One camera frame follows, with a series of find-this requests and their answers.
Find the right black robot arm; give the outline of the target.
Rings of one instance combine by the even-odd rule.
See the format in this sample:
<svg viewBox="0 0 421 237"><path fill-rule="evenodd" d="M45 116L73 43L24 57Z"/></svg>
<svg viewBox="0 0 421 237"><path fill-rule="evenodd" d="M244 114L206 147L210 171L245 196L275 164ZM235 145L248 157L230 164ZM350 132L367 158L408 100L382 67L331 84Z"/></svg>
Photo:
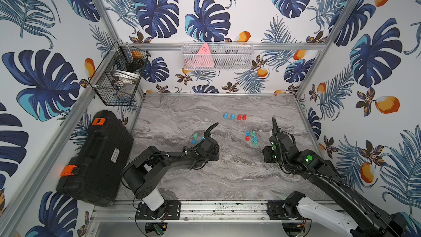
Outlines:
<svg viewBox="0 0 421 237"><path fill-rule="evenodd" d="M300 151L294 135L282 131L272 118L270 145L264 161L277 164L286 174L298 175L326 193L344 213L321 206L305 194L291 193L282 201L286 217L311 219L343 237L403 237L407 220L401 213L389 214L346 184L332 162L312 150Z"/></svg>

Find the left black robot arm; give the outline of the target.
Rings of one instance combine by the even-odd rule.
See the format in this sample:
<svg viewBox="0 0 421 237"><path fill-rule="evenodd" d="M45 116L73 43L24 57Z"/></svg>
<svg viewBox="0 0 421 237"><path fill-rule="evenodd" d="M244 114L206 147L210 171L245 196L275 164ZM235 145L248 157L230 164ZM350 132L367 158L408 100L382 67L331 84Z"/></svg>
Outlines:
<svg viewBox="0 0 421 237"><path fill-rule="evenodd" d="M169 204L157 188L168 171L200 170L210 161L219 160L220 146L211 137L211 132L218 125L214 123L208 127L203 138L191 148L166 152L151 146L122 169L122 183L132 191L135 199L141 201L141 205L146 205L146 215L161 219L169 214Z"/></svg>

